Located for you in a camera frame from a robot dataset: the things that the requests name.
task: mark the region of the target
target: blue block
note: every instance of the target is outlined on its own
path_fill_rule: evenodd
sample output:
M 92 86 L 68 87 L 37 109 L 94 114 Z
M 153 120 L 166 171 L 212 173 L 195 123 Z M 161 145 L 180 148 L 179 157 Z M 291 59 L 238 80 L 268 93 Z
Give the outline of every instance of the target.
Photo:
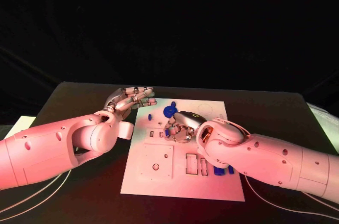
M 229 172 L 229 174 L 235 174 L 235 170 L 231 165 L 228 166 L 228 172 Z
M 213 174 L 216 176 L 223 176 L 225 175 L 225 169 L 221 169 L 221 168 L 213 166 Z

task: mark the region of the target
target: black tabletop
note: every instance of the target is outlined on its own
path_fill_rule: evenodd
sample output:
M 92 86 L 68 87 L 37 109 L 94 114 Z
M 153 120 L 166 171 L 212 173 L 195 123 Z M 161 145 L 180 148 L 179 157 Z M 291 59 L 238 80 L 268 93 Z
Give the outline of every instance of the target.
M 112 91 L 124 85 L 62 83 L 32 126 L 65 120 L 102 109 Z M 228 119 L 251 133 L 283 139 L 306 148 L 336 154 L 303 96 L 286 92 L 154 87 L 156 97 L 219 100 Z M 135 110 L 125 121 L 135 122 Z M 118 138 L 112 150 L 75 168 L 52 198 L 32 211 L 3 223 L 332 223 L 314 215 L 291 213 L 268 205 L 241 183 L 245 202 L 120 194 L 130 141 Z M 0 219 L 35 206 L 63 179 Z M 301 211 L 339 216 L 304 194 L 248 178 L 258 194 L 274 204 Z M 0 210 L 35 193 L 49 181 L 0 191 Z

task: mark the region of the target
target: blue piece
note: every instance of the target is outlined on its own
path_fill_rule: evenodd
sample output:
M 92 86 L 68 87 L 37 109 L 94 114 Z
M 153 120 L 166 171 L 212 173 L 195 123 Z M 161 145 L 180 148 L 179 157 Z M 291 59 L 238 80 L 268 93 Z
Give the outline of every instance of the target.
M 177 112 L 177 109 L 174 108 L 176 104 L 174 102 L 170 103 L 169 106 L 164 107 L 164 117 L 170 118 L 173 114 Z
M 223 176 L 225 175 L 225 169 L 221 169 L 221 168 L 213 166 L 213 174 L 216 176 Z
M 235 170 L 231 165 L 228 166 L 228 172 L 229 172 L 229 174 L 235 174 Z

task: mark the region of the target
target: black table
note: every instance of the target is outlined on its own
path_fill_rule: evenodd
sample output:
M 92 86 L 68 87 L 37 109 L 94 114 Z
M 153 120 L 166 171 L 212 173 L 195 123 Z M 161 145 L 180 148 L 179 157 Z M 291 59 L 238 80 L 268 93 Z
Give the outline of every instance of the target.
M 62 83 L 32 126 L 92 114 L 111 92 L 124 85 Z M 228 119 L 249 132 L 280 138 L 306 148 L 336 154 L 303 96 L 296 93 L 154 87 L 156 97 L 219 100 Z M 135 122 L 135 111 L 127 121 Z M 241 175 L 245 202 L 120 194 L 130 141 L 118 138 L 112 150 L 71 172 L 53 197 L 32 211 L 3 223 L 335 223 L 324 217 L 297 214 L 270 206 L 249 190 Z M 36 205 L 63 179 L 0 217 Z M 304 194 L 248 178 L 258 194 L 274 204 L 337 216 Z M 0 209 L 35 193 L 49 181 L 0 191 Z

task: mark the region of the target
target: wire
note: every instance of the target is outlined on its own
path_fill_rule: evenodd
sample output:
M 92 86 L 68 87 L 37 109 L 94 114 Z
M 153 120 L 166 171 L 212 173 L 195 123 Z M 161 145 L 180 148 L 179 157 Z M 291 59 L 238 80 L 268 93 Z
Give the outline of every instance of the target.
M 332 218 L 332 219 L 335 219 L 335 220 L 339 220 L 339 218 L 335 218 L 335 217 L 332 217 L 332 216 L 329 216 L 329 215 L 324 215 L 324 214 L 322 214 L 322 213 L 311 213 L 311 212 L 304 212 L 304 211 L 297 211 L 297 210 L 293 210 L 293 209 L 288 209 L 288 208 L 283 208 L 283 207 L 277 206 L 274 203 L 268 202 L 268 201 L 258 195 L 258 193 L 255 192 L 254 189 L 252 189 L 252 192 L 254 192 L 254 194 L 258 196 L 258 198 L 260 198 L 264 202 L 267 202 L 270 205 L 273 205 L 273 206 L 277 207 L 277 208 L 281 208 L 281 209 L 284 209 L 284 210 L 287 210 L 287 211 L 290 211 L 290 212 L 294 212 L 294 213 L 313 214 L 313 215 L 323 216 L 323 217 L 326 217 L 326 218 Z
M 9 217 L 9 218 L 1 219 L 0 222 L 4 221 L 4 220 L 9 220 L 10 218 L 17 217 L 19 215 L 24 214 L 26 212 L 29 212 L 33 208 L 36 208 L 36 207 L 52 197 L 52 195 L 53 195 L 53 194 L 58 192 L 58 190 L 60 189 L 60 187 L 62 187 L 62 185 L 63 185 L 63 183 L 65 183 L 65 181 L 66 181 L 66 179 L 68 179 L 68 176 L 69 176 L 71 171 L 72 171 L 72 170 L 69 170 L 68 175 L 66 175 L 66 177 L 65 177 L 65 179 L 63 179 L 62 184 L 60 184 L 59 187 L 56 188 L 55 192 L 49 195 L 49 197 L 47 197 L 37 205 L 35 205 L 32 208 L 29 208 L 29 209 L 27 209 L 26 211 L 23 211 L 22 213 L 13 215 L 13 216 Z
M 323 205 L 326 205 L 327 207 L 330 207 L 332 209 L 335 209 L 336 211 L 339 211 L 339 208 L 335 208 L 333 206 L 330 206 L 326 202 L 320 201 L 316 197 L 313 197 L 311 195 L 309 195 L 307 193 L 304 193 L 311 199 L 314 199 L 319 203 L 322 203 Z
M 23 199 L 20 202 L 17 202 L 16 204 L 13 204 L 11 206 L 9 206 L 7 208 L 4 208 L 3 210 L 0 210 L 0 213 L 4 212 L 6 210 L 11 209 L 14 206 L 17 206 L 19 204 L 22 204 L 24 201 L 27 201 L 32 197 L 35 197 L 56 181 L 56 179 L 60 177 L 60 175 L 50 181 L 50 183 L 36 192 L 33 193 L 26 199 Z

